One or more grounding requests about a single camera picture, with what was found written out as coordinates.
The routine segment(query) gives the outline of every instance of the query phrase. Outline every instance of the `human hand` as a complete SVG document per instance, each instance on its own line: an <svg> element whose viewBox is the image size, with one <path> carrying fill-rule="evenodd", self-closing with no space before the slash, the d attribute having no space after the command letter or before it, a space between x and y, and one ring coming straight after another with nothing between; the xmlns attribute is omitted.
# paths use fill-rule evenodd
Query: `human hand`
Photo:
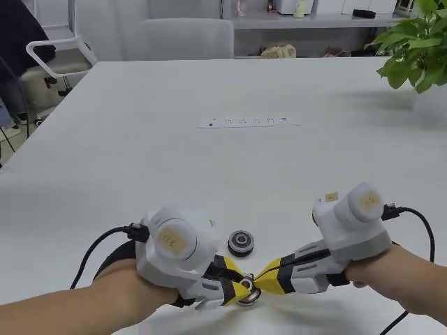
<svg viewBox="0 0 447 335"><path fill-rule="evenodd" d="M399 302L410 313L427 314L437 266L393 245L375 258L352 262L346 269L346 276L357 288L369 286Z"/></svg>
<svg viewBox="0 0 447 335"><path fill-rule="evenodd" d="M92 289L112 298L123 317L123 327L130 327L148 318L163 305L172 304L178 291L152 285L141 278L135 260L120 260L104 269L92 284Z"/></svg>

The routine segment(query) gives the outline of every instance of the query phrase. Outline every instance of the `small bottle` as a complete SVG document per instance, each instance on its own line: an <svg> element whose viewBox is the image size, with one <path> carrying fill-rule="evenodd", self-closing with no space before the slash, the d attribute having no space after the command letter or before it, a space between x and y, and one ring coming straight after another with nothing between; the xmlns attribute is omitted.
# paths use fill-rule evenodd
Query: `small bottle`
<svg viewBox="0 0 447 335"><path fill-rule="evenodd" d="M306 13L306 0L298 0L298 6L293 14L293 17L302 19Z"/></svg>

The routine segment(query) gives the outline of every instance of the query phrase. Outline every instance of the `black jacket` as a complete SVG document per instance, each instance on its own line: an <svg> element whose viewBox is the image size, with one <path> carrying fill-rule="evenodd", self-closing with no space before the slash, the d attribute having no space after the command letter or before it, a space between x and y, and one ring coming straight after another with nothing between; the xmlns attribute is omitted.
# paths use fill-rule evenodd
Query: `black jacket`
<svg viewBox="0 0 447 335"><path fill-rule="evenodd" d="M48 37L22 0L0 0L0 57L18 77L37 65L25 50L33 40L48 40ZM52 45L34 50L45 63L55 56ZM0 84L11 80L10 73L0 60Z"/></svg>

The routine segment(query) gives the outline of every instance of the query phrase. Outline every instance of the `white table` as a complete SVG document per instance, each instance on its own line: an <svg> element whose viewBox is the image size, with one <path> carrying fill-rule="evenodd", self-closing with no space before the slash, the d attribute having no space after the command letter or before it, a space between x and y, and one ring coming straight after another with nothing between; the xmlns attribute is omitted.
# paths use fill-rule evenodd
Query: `white table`
<svg viewBox="0 0 447 335"><path fill-rule="evenodd" d="M67 288L90 243L164 204L205 208L225 238L247 229L260 271L321 238L315 196L370 181L420 210L447 264L446 127L412 115L411 90L374 72L382 59L100 63L0 172L0 303ZM198 130L204 117L294 117L290 128ZM386 223L428 255L417 218ZM124 237L89 260L88 285ZM401 312L370 289L260 299L199 313L166 307L120 334L378 334ZM445 334L410 316L392 334Z"/></svg>

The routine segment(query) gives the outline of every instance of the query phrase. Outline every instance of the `chair armrest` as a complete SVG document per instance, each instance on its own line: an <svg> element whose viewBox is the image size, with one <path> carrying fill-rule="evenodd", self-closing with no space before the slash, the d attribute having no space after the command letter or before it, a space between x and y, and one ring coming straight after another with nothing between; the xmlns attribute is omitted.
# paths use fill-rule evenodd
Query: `chair armrest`
<svg viewBox="0 0 447 335"><path fill-rule="evenodd" d="M88 72L86 71L80 71L80 72L73 72L73 73L55 73L35 52L35 47L40 47L43 45L58 45L58 44L64 44L64 43L72 43L76 42L76 45L81 51L81 53L84 55L84 57L89 61L89 63L93 66L98 62L98 59L96 58L95 54L90 50L90 47L83 41L81 36L77 36L74 38L67 38L64 40L35 40L33 42L28 43L26 50L29 56L32 57L36 61L36 63L51 77L57 79L62 77L68 77L71 75L82 75Z"/></svg>

